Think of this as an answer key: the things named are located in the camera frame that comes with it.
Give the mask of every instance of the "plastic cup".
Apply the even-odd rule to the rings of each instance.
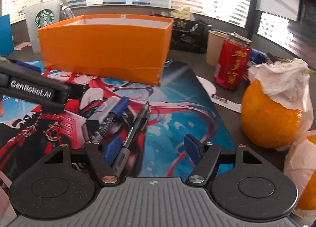
[[[24,9],[28,35],[34,53],[40,53],[38,29],[59,22],[60,0],[51,0]]]

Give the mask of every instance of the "orange cardboard box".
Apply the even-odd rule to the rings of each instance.
[[[45,68],[158,85],[173,20],[83,15],[39,29]]]

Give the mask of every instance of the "blue pen cap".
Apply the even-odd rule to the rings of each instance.
[[[42,73],[41,69],[38,66],[30,65],[28,63],[24,63],[24,62],[20,62],[20,61],[17,61],[15,64],[19,65],[21,67],[27,68],[29,70],[32,70],[34,72],[38,72],[39,74]]]
[[[124,113],[129,103],[130,100],[128,99],[128,97],[122,97],[121,100],[111,110],[111,113],[115,114],[117,117],[120,117]]]

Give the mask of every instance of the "starbucks logo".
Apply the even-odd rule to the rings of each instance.
[[[54,22],[55,16],[50,9],[43,9],[35,17],[35,25],[38,29],[50,25]]]

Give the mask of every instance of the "desk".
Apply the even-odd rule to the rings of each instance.
[[[36,61],[41,59],[40,54],[34,54],[31,47],[23,51],[14,51],[9,57],[11,59],[17,59],[21,61]],[[213,74],[215,71],[215,67],[210,66],[206,63],[205,54],[193,54],[189,52],[170,50],[168,59],[183,61],[187,63],[197,76],[203,77],[214,83]],[[311,76],[309,85],[311,100],[314,108],[314,115],[316,115],[316,76]],[[218,85],[216,85],[216,88],[218,96],[231,100],[235,103],[241,103],[246,85],[241,84],[234,91],[222,88]],[[271,162],[274,166],[276,166],[280,170],[283,169],[283,162],[287,154],[286,151],[278,152],[274,149],[264,149],[251,143],[241,130],[241,118],[239,113],[233,112],[219,105],[215,105],[215,108],[221,116],[224,125],[235,144],[245,144],[249,146],[266,160]],[[313,123],[312,129],[316,129],[315,121]]]

